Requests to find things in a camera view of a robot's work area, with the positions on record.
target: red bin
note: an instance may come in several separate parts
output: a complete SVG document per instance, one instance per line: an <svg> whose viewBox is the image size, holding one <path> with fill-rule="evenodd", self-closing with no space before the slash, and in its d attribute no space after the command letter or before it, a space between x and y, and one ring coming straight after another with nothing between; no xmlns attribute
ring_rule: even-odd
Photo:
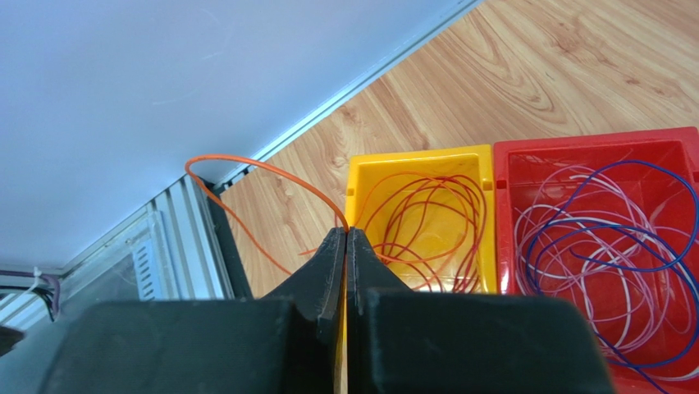
<svg viewBox="0 0 699 394"><path fill-rule="evenodd" d="M694 190L699 190L699 134L695 127L547 140L505 141L495 144L493 160L496 182L498 286L502 294L522 294L517 281L514 280L518 263L515 257L514 224L519 214L531 207L537 196L537 203L541 201L542 182L562 167L580 165L599 169L622 160L642 160L674 172L688 181ZM667 200L668 195L677 195L672 204L666 204L661 211L647 214L655 214L654 220L664 227L691 232L694 224L694 204L691 194L680 182L672 181L670 177L659 175L643 166L612 167L605 175L614 179L624 193L644 211L653 210L653 207ZM555 179L554 183L560 187L552 193L555 196L551 198L559 202L562 199L567 200L576 189L573 185L575 182ZM604 198L581 200L580 204L605 206L612 211L622 208L618 206L618 201L605 201ZM664 233L663 238L675 250L684 249L688 242L686 236L673 233ZM683 261L695 276L699 274L699 245L693 247ZM656 294L668 291L658 281L649 282ZM609 309L627 307L626 300L623 300L624 305L620 304L622 300L619 300L619 290L607 286L605 279L591 283L587 291L591 300L596 298ZM671 305L665 315L668 323L663 323L653 338L643 348L629 354L629 358L637 364L649 364L677 355L688 344L697 325L696 314L693 322L688 322L687 316L687 308ZM633 324L641 323L633 322L631 330L634 329ZM673 324L673 327L689 324L691 329L682 334L672 329ZM604 335L603 328L598 329ZM611 369L619 392L658 392L646 379L629 368L612 365ZM669 392L699 392L699 345L693 346L684 357L671 364L645 371L666 378L693 376L689 380L656 381Z"/></svg>

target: pink wire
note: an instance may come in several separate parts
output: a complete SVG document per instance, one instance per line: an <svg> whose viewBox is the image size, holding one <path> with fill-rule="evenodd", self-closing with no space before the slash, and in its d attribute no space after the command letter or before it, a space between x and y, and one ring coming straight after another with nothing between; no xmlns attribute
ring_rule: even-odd
<svg viewBox="0 0 699 394"><path fill-rule="evenodd" d="M602 209L574 209L575 203L569 204L566 211L560 211L560 208L566 204L567 199L562 199L560 197L554 197L551 192L551 182L561 182L560 176L565 172L573 173L575 176L569 176L566 184L555 185L560 189L565 188L577 188L579 184L570 183L570 180L574 180L576 177L586 178L594 172L591 168L583 166L570 166L558 169L557 171L551 173L539 186L536 196L530 205L530 208L525 211L519 211L519 219L515 224L515 253L516 261L518 262L518 269L515 270L515 279L524 294L534 294L534 289L530 288L528 282L525 279L525 267L524 264L529 264L528 262L523 262L523 248L531 243L531 239L538 234L538 232L549 222L554 215L558 215L557 218L595 218L596 220L604 220L607 222L616 222L618 224L629 225L633 227L642 227L647 231L657 233L658 231L674 231L679 234L689 237L689 234L674 229L671 227L654 227L652 220L655 216L660 213L660 211L665 207L666 200L661 204L656 212L651 215L649 219L645 213L636 205L621 189L621 187L612 181L609 177L603 175L596 175L596 178L590 181L586 185L585 192L580 193L576 196L576 200L580 199L590 199L591 197L601 197L602 195L613 195L619 199L625 206L625 214L619 212L605 211ZM558 199L557 204L544 204L539 201L555 200ZM575 225L572 223L560 223L553 224L549 228L554 228L562 231L580 230L584 226ZM682 299L684 305L686 305L686 310L688 312L688 325L682 329L677 329L672 322L670 322L668 317L669 301L670 297L667 295L663 297L663 300L659 300L659 296L655 296L655 292L651 289L646 281L646 276L648 273L633 272L627 270L620 270L619 268L612 268L606 266L599 266L594 263L576 263L575 266L571 266L570 263L566 263L563 259L565 252L570 251L573 248L583 247L585 245L595 245L598 249L594 250L591 257L594 256L595 259L608 259L609 261L615 261L618 264L623 264L629 266L630 268L637 268L632 258L638 256L642 251L642 247L638 244L633 244L627 247L626 250L620 250L619 247L625 241L628 242L628 238L624 234L619 234L618 237L612 241L604 241L599 236L596 236L592 231L583 231L578 233L580 237L574 241L571 241L563 246L554 244L542 255L546 257L543 259L537 268L537 272L541 275L539 287L544 294L549 296L562 296L569 292L570 299L574 302L580 310L587 315L588 322L597 330L596 325L599 323L609 323L620 319L627 320L626 327L620 334L616 342L617 349L621 350L623 353L629 353L635 350L641 349L648 341L650 341L658 330L662 327L663 323L667 323L673 330L678 333L686 333L692 327L692 321L696 320L696 317L692 315L690 308L690 300L688 296L688 291L685 286L679 286L680 292L682 294ZM543 249L547 245L554 242L554 237L546 232L538 234L536 246L537 248ZM654 242L645 234L637 233L635 234L639 239L647 242L647 246L651 247L656 253L662 255L667 259L672 259L671 253L665 248L661 247L657 242ZM551 269L557 267L560 273L553 274ZM592 302L590 296L587 293L586 281L590 281L595 275L614 275L619 278L622 286L624 287L625 298L627 300L626 311L617 314L612 317L599 318L595 314L595 305ZM660 275L661 280L658 282L664 282L667 286L672 285L672 277L667 273L667 270L662 270L656 273ZM629 327L630 319L636 315L640 310L647 308L648 319L643 325L640 332L633 337L630 337ZM638 327L634 326L634 332L638 331ZM614 357L614 354L610 349L606 349L606 346L602 344L602 351L608 357Z"/></svg>

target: plastic bin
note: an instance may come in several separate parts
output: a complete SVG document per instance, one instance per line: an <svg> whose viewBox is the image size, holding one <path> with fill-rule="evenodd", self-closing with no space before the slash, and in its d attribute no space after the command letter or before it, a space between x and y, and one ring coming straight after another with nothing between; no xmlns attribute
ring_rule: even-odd
<svg viewBox="0 0 699 394"><path fill-rule="evenodd" d="M611 135L591 135L582 137L559 138L550 140L520 140L500 142L494 146L494 165L496 174L496 231L499 292L503 294L521 294L515 274L514 224L519 213L532 206L542 182L556 170L568 165L583 165L593 169L603 167L620 160L642 160L666 168L689 181L697 190L699 179L699 134L694 127L636 131ZM642 166L620 166L605 172L616 180L624 192L635 201L646 215L668 197L677 194L672 204L666 204L656 213L656 225L668 226L690 232L693 224L693 203L691 195L677 181ZM579 181L555 179L551 190L544 193L541 204L559 203L567 199L575 190ZM606 209L622 209L619 201L606 201L603 197L581 201L590 207L605 206ZM661 233L675 250L682 250L687 244L687 237L668 232ZM699 273L699 247L695 247L684 260L688 268ZM643 261L635 262L639 266ZM609 275L610 281L617 278ZM658 286L658 281L651 282L657 296L667 291ZM617 290L607 287L605 279L590 283L595 294L604 295L603 304L608 310L619 308L620 300ZM687 310L671 306L667 320L676 325L687 325ZM678 354L688 343L692 330L680 334L664 323L654 337L642 348L635 350L635 362L652 363ZM668 364L662 369L646 370L665 376L691 373L699 364L699 346L695 345L682 359ZM657 392L643 377L630 369L612 366L615 383L620 392ZM671 392L696 392L699 378L689 381L668 383L658 380L664 387L672 387Z"/></svg>
<svg viewBox="0 0 699 394"><path fill-rule="evenodd" d="M485 207L480 207L480 211L485 209L486 219L483 227L481 243L477 249L475 263L477 265L478 279L477 289L474 292L495 293L497 291L496 281L496 256L495 256L495 213L494 195L492 182L492 153L490 145L478 145L456 149L430 150L408 153L386 153L364 156L355 156L349 163L349 179L347 184L347 200L345 205L345 216L353 227L363 229L369 242L376 245L380 242L383 231L390 221L390 212L398 205L398 200L392 200L380 211L372 220L370 226L365 228L369 214L361 214L364 202L364 212L376 211L383 201L394 194L398 189L405 186L407 178L396 176L382 182L371 194L371 189L386 176L400 172L420 172L429 176L468 176L476 181L485 195ZM409 193L413 188L403 190ZM441 203L457 208L456 198L449 193L443 193L439 198ZM419 221L419 209L406 211L404 216L404 226L413 226ZM457 216L449 209L430 207L427 210L427 220L423 224L423 229L413 243L413 250L421 256L436 256L454 247L459 234L463 231L455 229L464 228L464 219ZM467 237L464 244L456 251L459 257L465 254L465 250L473 245L473 241ZM430 265L433 269L441 268L439 278L445 284L445 291L449 290L449 285L453 286L455 272L457 270L457 259L445 261L444 259L433 260ZM389 267L406 284L412 286L415 283L424 283L424 278L420 277L412 268L405 264L391 263Z"/></svg>

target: cable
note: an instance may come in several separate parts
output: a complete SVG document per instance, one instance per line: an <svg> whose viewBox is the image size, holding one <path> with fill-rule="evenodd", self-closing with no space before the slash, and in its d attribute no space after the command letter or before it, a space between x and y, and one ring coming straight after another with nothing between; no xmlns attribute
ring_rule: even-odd
<svg viewBox="0 0 699 394"><path fill-rule="evenodd" d="M39 267L34 267L34 282L25 291L25 293L30 293L33 289L35 289L39 285L39 277L40 276L41 276L41 270L39 270Z"/></svg>
<svg viewBox="0 0 699 394"><path fill-rule="evenodd" d="M221 199L219 199L218 196L216 196L213 192L211 192L206 187L206 185L203 183L203 181L198 176L196 176L196 174L194 174L194 172L192 172L192 170L191 170L192 164L204 162L204 161L209 161L209 160L222 160L222 161L228 161L228 162L250 164L250 165L260 167L260 168L264 168L265 170L268 170L270 172L274 172L277 175L283 176L284 178L296 183L297 185L303 187L304 189L310 191L311 193L313 193L317 197L319 197L325 204L327 204L327 206L329 206L333 210L333 212L335 212L336 218L340 219L342 227L345 229L345 233L350 232L350 225L347 224L347 219L345 219L345 215L342 213L342 210L339 209L337 207L337 205L335 205L335 203L332 202L330 197L324 195L320 190L318 190L316 187L309 184L308 182L306 182L306 181L298 178L297 176L292 175L292 174L290 174L290 173L288 173L280 168L274 167L274 166L267 164L267 163L259 162L257 160L253 160L252 158L243 158L241 156L233 156L233 155L229 155L229 154L205 154L205 155L197 156L197 157L194 157L194 158L191 158L190 160L188 160L187 163L185 164L185 171L187 172L187 174L189 176L192 177L192 179L197 184L197 186L199 186L199 188L201 188L201 190L203 190L203 192L206 193L206 195L208 196L209 199L211 199L211 201L213 201L214 203L216 203L216 205L218 205L224 211L229 213L235 219L235 221L238 222L238 224L240 225L240 228L242 228L243 231L245 232L245 234L248 235L248 237L253 242L255 247L260 252L262 252L262 254L265 257L267 257L267 259L269 259L272 262L272 264L274 264L277 268L279 268L283 273L285 273L287 275L291 275L291 271L289 271L283 265L278 263L272 257L272 255L269 254L260 245L258 240L253 236L253 233L250 231L250 229L248 229L247 226L245 226L243 221L238 217L238 215L233 211L233 209L231 209L230 207L225 205L223 203L223 201L221 201Z"/></svg>
<svg viewBox="0 0 699 394"><path fill-rule="evenodd" d="M27 292L27 291L34 293L35 295L38 296L38 298L41 299L41 301L43 301L43 304L46 306L46 310L48 312L48 319L51 320L51 322L55 321L55 318L53 317L53 309L52 309L53 293L51 291L43 289L42 287L35 287L34 289L30 289L29 287L21 287L21 286L0 286L0 292L2 292L3 290L20 292L22 294Z"/></svg>
<svg viewBox="0 0 699 394"><path fill-rule="evenodd" d="M402 186L394 186L396 177L406 178L406 183ZM382 191L388 196L380 199L375 198L377 190L389 180L394 180L390 185L391 190ZM449 201L435 201L434 199L439 192L449 196L449 200L454 206L448 204ZM368 213L367 206L370 204L377 207L369 214L365 222L363 217ZM393 207L392 211L384 213L389 207ZM423 233L426 222L434 222L443 218L443 216L437 216L434 210L429 210L430 207L444 209L458 215L464 220L464 227L453 247L425 257L416 253L413 244ZM408 219L409 212L411 212L412 220ZM381 221L376 220L379 216L381 216ZM378 233L382 234L382 238L372 238L372 247L384 264L406 264L425 280L417 286L412 286L414 290L426 286L428 291L432 291L431 283L436 281L439 291L445 291L445 286L441 281L442 271L446 267L452 266L455 267L455 271L450 291L470 292L477 290L479 275L475 262L486 219L485 194L478 183L471 178L463 175L429 176L421 172L397 172L384 176L372 186L359 206L356 222L357 226L365 231L375 228ZM406 224L409 224L411 228L410 233L404 231L407 228ZM469 237L471 237L472 243L465 255L463 258L459 257L460 261L457 260L455 264L452 264L458 251ZM399 238L404 239L404 241L398 242ZM414 259L405 259L401 257L402 254L409 254ZM436 269L432 268L430 262L438 259L444 259L444 261ZM425 276L417 268L418 265L424 265L430 276Z"/></svg>
<svg viewBox="0 0 699 394"><path fill-rule="evenodd" d="M662 210L680 192L658 204L652 215L647 217L616 182L603 175L603 172L623 165L649 167L651 170L672 177L674 181L681 184L691 195L694 204L692 231L687 233L672 227L655 225L655 220ZM556 193L560 195L560 191L565 191L566 184L551 183L551 186L548 186L549 182L560 182L561 174L564 172L574 174L569 176L569 180L582 179L573 193L559 203L540 202L544 199L555 199L552 195ZM594 204L591 203L594 201L606 206L603 205L599 209L574 208L582 206L576 203L579 200L585 200L587 205ZM610 211L609 207L615 206L615 200L619 201L624 209L617 208L616 211ZM682 252L677 253L668 241L658 235L658 231L670 231L675 236L686 236L688 241ZM612 163L596 171L582 166L563 167L541 183L532 204L524 211L520 211L520 216L515 222L515 255L516 261L520 264L515 270L515 279L524 294L562 296L562 292L569 292L571 301L586 314L593 331L599 337L608 362L636 371L659 391L666 392L656 379L679 381L688 380L697 375L697 373L689 373L682 377L656 376L647 373L644 369L665 367L682 359L693 349L699 337L699 325L697 325L699 284L683 261L692 246L697 243L698 231L699 196L682 177L662 167L639 160ZM566 252L572 258L564 259ZM646 255L660 262L660 266L639 267L634 263L635 260L646 261L644 259ZM595 303L588 292L587 284L593 276L601 274L611 274L612 277L620 280L626 303L625 313L604 318L596 317ZM653 286L664 283L666 288L657 290L651 287L643 275L660 275ZM672 287L673 277L678 281L679 288ZM600 290L606 293L610 288L602 287ZM688 323L685 328L677 328L676 324L669 320L670 296L668 294L670 292L674 294L672 299L676 305L680 307L686 305ZM665 294L663 300L660 299L662 294ZM640 327L639 324L633 326L632 317L639 313L647 314L648 317L639 320L644 322ZM623 330L616 341L611 341L602 335L598 325L618 320L624 322ZM632 362L626 354L642 349L655 338L664 323L667 323L668 329L674 330L679 335L689 335L691 331L684 348L676 355L665 355L664 360Z"/></svg>
<svg viewBox="0 0 699 394"><path fill-rule="evenodd" d="M8 276L8 277L35 277L33 273L23 273L19 271L6 271L6 270L0 270L0 276ZM54 316L58 316L61 312L60 304L59 301L61 299L61 283L58 281L56 277L53 275L48 275L45 273L42 273L39 275L41 279L43 279L46 283L51 285L54 290L54 296L53 300L51 303L51 309L53 311Z"/></svg>

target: white wall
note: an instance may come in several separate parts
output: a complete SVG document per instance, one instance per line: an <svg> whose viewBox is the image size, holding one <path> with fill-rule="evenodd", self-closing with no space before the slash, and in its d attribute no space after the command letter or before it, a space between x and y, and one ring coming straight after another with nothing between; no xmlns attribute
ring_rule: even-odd
<svg viewBox="0 0 699 394"><path fill-rule="evenodd" d="M257 152L466 3L2 2L0 265L65 265L187 158Z"/></svg>

